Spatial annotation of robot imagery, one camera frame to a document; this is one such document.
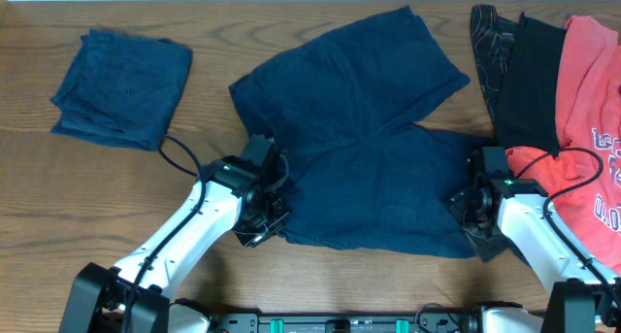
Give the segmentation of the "dark blue shorts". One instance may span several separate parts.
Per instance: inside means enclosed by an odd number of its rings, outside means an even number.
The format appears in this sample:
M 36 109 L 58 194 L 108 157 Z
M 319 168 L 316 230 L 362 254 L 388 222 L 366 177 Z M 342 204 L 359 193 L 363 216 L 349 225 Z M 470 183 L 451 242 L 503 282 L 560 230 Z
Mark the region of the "dark blue shorts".
M 168 39 L 91 29 L 57 92 L 50 129 L 91 143 L 155 151 L 167 133 L 192 64 L 192 50 Z
M 336 250 L 468 258 L 444 202 L 481 137 L 422 120 L 469 83 L 409 7 L 328 31 L 232 83 L 251 135 L 284 150 L 282 237 Z

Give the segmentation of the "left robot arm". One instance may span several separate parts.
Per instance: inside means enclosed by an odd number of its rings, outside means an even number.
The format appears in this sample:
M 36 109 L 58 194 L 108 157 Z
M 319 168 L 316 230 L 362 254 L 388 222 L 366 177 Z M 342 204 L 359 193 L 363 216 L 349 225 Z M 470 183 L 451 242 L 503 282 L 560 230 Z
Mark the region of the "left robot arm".
M 207 332 L 211 317 L 176 294 L 205 252 L 234 232 L 247 248 L 277 235 L 289 215 L 279 188 L 288 161 L 271 138 L 253 135 L 242 153 L 199 164 L 179 209 L 112 267 L 87 264 L 75 277 L 62 332 Z

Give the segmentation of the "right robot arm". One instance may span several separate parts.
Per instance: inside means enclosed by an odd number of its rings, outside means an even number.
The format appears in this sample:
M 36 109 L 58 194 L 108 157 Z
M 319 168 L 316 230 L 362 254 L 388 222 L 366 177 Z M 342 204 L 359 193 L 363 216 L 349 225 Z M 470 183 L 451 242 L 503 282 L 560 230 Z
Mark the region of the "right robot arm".
M 478 256 L 488 261 L 518 250 L 549 295 L 537 316 L 508 302 L 475 306 L 455 320 L 463 333 L 593 332 L 620 328 L 620 277 L 572 233 L 553 206 L 563 190 L 548 193 L 537 181 L 513 174 L 501 147 L 473 150 L 469 183 L 444 207 Z

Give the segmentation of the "red printed t-shirt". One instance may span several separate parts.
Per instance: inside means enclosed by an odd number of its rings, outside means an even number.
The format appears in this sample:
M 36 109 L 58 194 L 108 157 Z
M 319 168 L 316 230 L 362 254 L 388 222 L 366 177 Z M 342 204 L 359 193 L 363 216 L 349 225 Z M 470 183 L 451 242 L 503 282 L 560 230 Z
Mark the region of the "red printed t-shirt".
M 508 166 L 556 197 L 563 222 L 603 264 L 620 269 L 620 46 L 616 31 L 573 16 L 557 82 L 555 125 L 562 152 L 506 152 Z

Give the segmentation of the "black orange patterned garment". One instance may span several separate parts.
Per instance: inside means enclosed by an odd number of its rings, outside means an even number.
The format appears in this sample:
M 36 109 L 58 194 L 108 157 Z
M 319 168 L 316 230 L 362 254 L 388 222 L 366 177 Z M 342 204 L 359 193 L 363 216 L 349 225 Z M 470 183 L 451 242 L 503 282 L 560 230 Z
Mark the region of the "black orange patterned garment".
M 492 122 L 495 122 L 498 98 L 517 30 L 518 23 L 499 16 L 494 6 L 483 4 L 472 7 L 470 33 L 474 63 Z

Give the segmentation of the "folded dark blue shorts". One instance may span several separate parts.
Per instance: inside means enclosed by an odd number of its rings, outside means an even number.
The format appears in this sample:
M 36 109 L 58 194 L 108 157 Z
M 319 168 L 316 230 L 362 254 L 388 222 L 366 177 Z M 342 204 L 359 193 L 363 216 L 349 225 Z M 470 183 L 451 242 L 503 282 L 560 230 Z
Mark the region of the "folded dark blue shorts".
M 91 143 L 155 151 L 167 133 L 192 64 L 192 50 L 168 39 L 91 29 L 57 92 L 50 129 Z

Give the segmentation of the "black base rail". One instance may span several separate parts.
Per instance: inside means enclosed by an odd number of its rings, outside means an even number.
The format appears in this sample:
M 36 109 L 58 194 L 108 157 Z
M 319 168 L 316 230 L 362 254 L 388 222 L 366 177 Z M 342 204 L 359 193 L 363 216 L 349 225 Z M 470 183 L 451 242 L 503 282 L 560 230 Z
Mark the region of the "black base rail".
M 448 309 L 437 303 L 414 313 L 262 314 L 210 313 L 190 303 L 170 308 L 168 330 L 173 333 L 534 333 L 543 317 L 508 302 L 488 302 L 469 310 Z

